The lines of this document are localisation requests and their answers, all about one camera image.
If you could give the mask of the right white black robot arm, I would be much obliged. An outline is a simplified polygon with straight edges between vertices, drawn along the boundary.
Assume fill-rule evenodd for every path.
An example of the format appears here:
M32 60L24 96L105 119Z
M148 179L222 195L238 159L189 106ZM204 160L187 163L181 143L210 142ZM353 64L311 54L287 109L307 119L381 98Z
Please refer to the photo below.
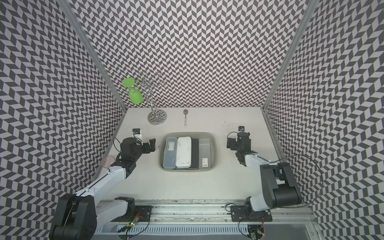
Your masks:
M245 213L256 220L275 208L286 208L302 203L301 191L290 164L273 162L251 150L250 133L237 132L236 138L227 137L227 148L236 152L238 162L260 174L262 191L246 198Z

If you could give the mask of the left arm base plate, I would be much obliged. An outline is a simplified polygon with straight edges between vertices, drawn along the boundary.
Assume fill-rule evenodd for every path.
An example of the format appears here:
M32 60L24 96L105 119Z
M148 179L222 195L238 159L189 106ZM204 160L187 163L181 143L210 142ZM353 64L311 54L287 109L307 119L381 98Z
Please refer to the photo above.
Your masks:
M128 209L123 216L112 220L112 222L132 222L136 215L139 217L139 222L148 222L152 214L152 208L150 205L135 206L134 210Z

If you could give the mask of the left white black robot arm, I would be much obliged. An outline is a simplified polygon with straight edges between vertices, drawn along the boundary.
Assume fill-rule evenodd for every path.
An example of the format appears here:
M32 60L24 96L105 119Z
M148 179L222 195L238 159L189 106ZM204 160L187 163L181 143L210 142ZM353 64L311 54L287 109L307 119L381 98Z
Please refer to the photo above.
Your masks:
M101 207L99 202L120 182L128 178L143 154L156 150L156 140L143 143L136 137L121 142L120 152L107 172L74 194L60 197L51 224L51 240L90 240L97 229L116 219L129 221L131 227L142 217L136 213L135 200L118 197Z

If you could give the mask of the clear frosted pencil case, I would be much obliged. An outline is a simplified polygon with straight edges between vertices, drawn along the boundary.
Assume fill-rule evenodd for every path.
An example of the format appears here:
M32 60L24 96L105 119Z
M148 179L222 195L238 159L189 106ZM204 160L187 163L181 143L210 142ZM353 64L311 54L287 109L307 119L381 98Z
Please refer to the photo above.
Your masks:
M178 139L176 137L168 137L165 142L163 168L173 170L176 167Z

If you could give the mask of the black pencil case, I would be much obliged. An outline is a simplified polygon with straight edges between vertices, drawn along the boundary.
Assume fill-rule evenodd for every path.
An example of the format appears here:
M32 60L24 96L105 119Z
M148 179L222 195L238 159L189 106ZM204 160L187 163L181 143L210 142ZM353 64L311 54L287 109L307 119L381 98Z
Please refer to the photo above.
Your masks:
M199 139L192 139L192 155L190 169L199 168Z

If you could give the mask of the white pencil case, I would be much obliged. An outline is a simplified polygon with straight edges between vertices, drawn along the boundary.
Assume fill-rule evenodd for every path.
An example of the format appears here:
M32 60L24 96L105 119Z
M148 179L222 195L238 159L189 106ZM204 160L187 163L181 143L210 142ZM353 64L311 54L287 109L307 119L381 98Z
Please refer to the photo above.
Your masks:
M185 169L191 166L192 139L191 137L178 138L176 167Z

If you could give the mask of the grey-green plastic storage box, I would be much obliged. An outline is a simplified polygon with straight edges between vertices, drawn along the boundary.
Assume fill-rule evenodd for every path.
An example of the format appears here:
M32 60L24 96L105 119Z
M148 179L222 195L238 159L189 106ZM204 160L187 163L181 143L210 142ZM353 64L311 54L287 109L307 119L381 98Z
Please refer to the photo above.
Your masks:
M217 163L217 144L209 133L171 133L160 144L159 167L169 172L202 172Z

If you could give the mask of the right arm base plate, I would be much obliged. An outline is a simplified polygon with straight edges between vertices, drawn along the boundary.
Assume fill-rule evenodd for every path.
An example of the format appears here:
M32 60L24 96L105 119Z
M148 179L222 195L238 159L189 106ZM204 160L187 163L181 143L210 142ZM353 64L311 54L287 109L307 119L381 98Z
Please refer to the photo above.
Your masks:
M272 222L272 214L268 211L247 212L244 206L230 206L232 222Z

